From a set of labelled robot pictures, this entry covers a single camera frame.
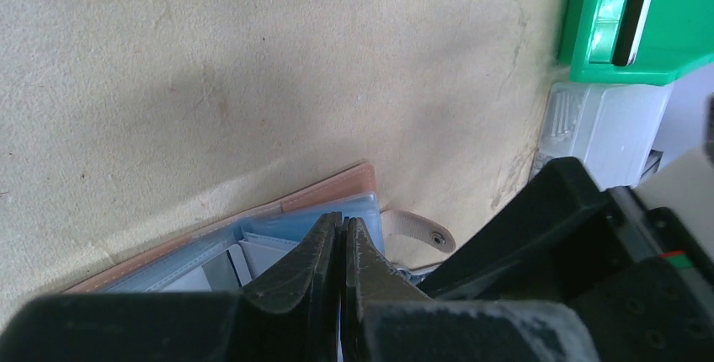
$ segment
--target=beige strap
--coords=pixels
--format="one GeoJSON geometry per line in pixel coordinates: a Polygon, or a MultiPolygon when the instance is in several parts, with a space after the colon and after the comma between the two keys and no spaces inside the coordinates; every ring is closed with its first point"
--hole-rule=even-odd
{"type": "Polygon", "coordinates": [[[405,210],[384,210],[380,216],[384,237],[396,234],[416,238],[444,253],[456,250],[456,241],[451,233],[425,217],[405,210]]]}

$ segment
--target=green plastic bin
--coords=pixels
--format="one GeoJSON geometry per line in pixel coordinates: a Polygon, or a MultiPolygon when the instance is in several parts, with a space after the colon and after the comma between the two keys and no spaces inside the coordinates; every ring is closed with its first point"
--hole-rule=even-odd
{"type": "Polygon", "coordinates": [[[636,60],[611,63],[626,0],[568,0],[558,60],[581,83],[664,85],[714,61],[714,0],[652,0],[636,60]]]}

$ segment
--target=metal rivet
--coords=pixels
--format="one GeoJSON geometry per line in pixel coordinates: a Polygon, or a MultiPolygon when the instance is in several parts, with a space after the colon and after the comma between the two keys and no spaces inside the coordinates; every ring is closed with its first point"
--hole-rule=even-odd
{"type": "Polygon", "coordinates": [[[664,335],[657,330],[647,330],[645,332],[645,339],[647,340],[647,344],[655,349],[664,349],[667,346],[664,335]]]}
{"type": "Polygon", "coordinates": [[[630,313],[643,314],[645,312],[645,305],[643,305],[641,301],[635,299],[634,297],[628,298],[625,301],[625,305],[627,306],[627,310],[629,310],[630,313]]]}
{"type": "Polygon", "coordinates": [[[685,322],[685,331],[696,339],[706,338],[708,332],[699,320],[696,318],[688,318],[685,322]]]}
{"type": "Polygon", "coordinates": [[[431,241],[437,246],[444,246],[446,244],[446,237],[439,232],[431,232],[431,241]]]}

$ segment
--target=green storage drawer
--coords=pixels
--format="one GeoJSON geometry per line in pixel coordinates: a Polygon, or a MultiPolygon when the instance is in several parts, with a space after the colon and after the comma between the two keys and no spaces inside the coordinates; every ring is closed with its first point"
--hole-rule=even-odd
{"type": "Polygon", "coordinates": [[[714,0],[652,0],[637,58],[612,64],[627,0],[568,0],[558,59],[581,83],[664,85],[714,61],[714,0]]]}

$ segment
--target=cream wall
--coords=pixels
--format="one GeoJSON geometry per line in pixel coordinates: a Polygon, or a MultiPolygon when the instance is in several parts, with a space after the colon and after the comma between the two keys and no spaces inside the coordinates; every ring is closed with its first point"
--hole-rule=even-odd
{"type": "Polygon", "coordinates": [[[363,158],[382,205],[465,241],[525,181],[562,6],[0,2],[0,323],[363,158]]]}

